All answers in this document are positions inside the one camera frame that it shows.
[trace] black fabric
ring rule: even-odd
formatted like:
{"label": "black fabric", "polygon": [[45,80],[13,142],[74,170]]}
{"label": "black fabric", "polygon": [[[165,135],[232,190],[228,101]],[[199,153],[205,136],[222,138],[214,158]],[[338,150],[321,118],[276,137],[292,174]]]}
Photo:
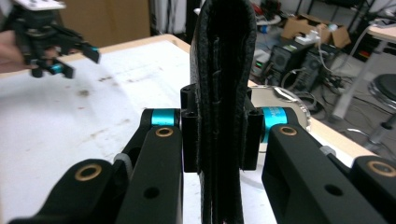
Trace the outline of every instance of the black fabric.
{"label": "black fabric", "polygon": [[396,101],[396,74],[384,74],[374,79],[374,84],[382,94]]}
{"label": "black fabric", "polygon": [[202,222],[243,223],[238,152],[256,40],[248,0],[206,0],[191,43],[199,114]]}

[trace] black chair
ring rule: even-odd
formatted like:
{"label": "black chair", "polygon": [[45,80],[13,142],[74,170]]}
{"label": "black chair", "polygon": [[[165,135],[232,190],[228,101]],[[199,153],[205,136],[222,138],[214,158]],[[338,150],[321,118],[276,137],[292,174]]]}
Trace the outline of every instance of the black chair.
{"label": "black chair", "polygon": [[[369,84],[368,89],[375,99],[396,111],[396,74],[379,75]],[[396,113],[376,127],[363,146],[374,153],[378,152],[383,147],[382,138],[392,130],[395,123]]]}

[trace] gray floor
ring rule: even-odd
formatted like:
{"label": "gray floor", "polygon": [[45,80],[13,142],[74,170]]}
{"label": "gray floor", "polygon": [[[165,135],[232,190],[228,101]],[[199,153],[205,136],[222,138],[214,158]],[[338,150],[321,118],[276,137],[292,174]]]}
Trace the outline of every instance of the gray floor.
{"label": "gray floor", "polygon": [[[271,48],[275,43],[276,40],[270,35],[264,36],[262,34],[258,34],[256,48],[268,51],[269,48]],[[339,59],[343,61],[345,57],[345,55],[342,55],[339,57]],[[343,77],[345,88],[350,85],[353,77],[358,74],[363,66],[363,62],[352,57],[347,61],[347,65],[344,67],[343,71],[337,74],[340,77]],[[387,53],[381,54],[377,60],[377,63],[375,63],[375,65],[370,69],[369,73],[365,76],[365,80],[358,87],[355,94],[355,97],[357,98],[352,100],[351,106],[349,107],[344,120],[333,121],[331,119],[333,105],[335,104],[339,95],[333,93],[324,86],[316,88],[314,91],[312,91],[312,93],[315,95],[318,102],[324,105],[324,109],[312,116],[315,119],[319,119],[337,132],[349,137],[356,143],[363,145],[367,141],[367,137],[364,134],[353,132],[351,130],[370,133],[381,122],[386,121],[390,114],[394,113],[394,111],[392,111],[389,107],[379,103],[368,92],[368,84],[377,75],[395,73],[395,71],[396,56],[389,55]],[[382,142],[385,147],[381,147],[377,153],[384,158],[391,159],[392,156],[390,155],[389,151],[391,151],[393,154],[396,154],[396,130],[391,130]]]}

